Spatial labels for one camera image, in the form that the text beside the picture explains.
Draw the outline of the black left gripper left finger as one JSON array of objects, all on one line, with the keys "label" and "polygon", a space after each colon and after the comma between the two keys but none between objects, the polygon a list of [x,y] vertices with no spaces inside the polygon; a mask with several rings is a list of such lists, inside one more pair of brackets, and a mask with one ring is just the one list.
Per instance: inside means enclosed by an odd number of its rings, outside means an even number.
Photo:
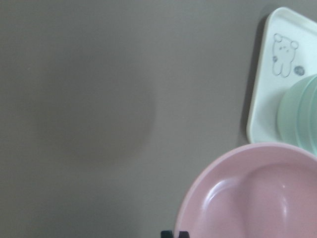
[{"label": "black left gripper left finger", "polygon": [[173,231],[172,230],[161,231],[160,238],[173,238]]}]

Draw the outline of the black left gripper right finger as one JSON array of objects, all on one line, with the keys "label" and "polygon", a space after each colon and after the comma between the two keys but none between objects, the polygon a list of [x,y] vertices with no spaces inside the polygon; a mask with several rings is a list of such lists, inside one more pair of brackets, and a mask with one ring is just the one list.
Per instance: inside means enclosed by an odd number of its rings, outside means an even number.
[{"label": "black left gripper right finger", "polygon": [[189,238],[188,231],[180,231],[178,238]]}]

